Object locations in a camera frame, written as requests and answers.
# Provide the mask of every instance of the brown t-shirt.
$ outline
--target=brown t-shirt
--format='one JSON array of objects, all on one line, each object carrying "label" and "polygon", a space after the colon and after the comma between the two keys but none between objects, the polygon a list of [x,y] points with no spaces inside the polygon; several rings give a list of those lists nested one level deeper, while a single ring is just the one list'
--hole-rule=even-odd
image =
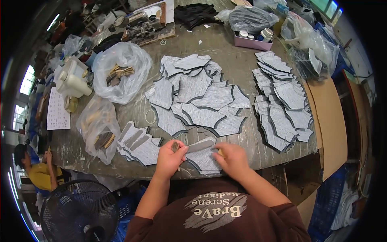
[{"label": "brown t-shirt", "polygon": [[125,242],[310,241],[293,204],[269,208],[216,178],[199,180],[186,195],[152,220],[135,216]]}]

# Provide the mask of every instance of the hand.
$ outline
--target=hand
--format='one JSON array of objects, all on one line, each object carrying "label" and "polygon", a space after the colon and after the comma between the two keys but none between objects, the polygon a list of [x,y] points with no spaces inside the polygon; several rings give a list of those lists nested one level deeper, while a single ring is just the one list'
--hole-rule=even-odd
[{"label": "hand", "polygon": [[[172,144],[176,141],[179,144],[179,150],[174,153],[172,151]],[[177,171],[177,168],[185,161],[185,153],[188,150],[183,142],[172,139],[163,145],[159,150],[159,156],[157,157],[157,165],[154,176],[170,179]]]},{"label": "hand", "polygon": [[248,166],[245,149],[239,145],[226,142],[216,144],[215,148],[221,149],[226,158],[218,153],[213,153],[212,156],[232,179],[239,181],[248,173],[250,167]]},{"label": "hand", "polygon": [[46,151],[45,152],[45,160],[47,161],[48,165],[51,165],[52,163],[52,153],[51,151]]}]

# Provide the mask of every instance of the black cap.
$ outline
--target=black cap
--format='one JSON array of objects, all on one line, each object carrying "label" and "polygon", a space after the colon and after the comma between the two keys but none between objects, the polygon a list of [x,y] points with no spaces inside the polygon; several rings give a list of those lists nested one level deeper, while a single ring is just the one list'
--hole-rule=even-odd
[{"label": "black cap", "polygon": [[25,144],[18,144],[14,149],[15,165],[18,165],[23,169],[24,169],[24,164],[22,162],[22,159],[26,157],[26,151],[27,151],[27,145]]}]

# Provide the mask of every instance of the black fan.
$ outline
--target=black fan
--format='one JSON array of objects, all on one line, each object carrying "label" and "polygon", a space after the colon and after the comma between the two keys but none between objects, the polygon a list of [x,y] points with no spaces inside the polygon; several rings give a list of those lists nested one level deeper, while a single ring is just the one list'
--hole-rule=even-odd
[{"label": "black fan", "polygon": [[74,180],[49,194],[40,217],[49,242],[108,242],[115,233],[119,210],[104,185]]}]

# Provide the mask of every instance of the pink box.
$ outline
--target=pink box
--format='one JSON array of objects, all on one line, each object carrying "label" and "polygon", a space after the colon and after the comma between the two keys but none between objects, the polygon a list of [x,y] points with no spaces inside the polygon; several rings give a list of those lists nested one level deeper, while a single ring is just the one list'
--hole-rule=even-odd
[{"label": "pink box", "polygon": [[269,51],[271,49],[271,46],[273,45],[273,42],[271,40],[269,42],[263,42],[255,39],[241,38],[236,36],[236,33],[234,32],[234,45],[252,48],[256,50]]}]

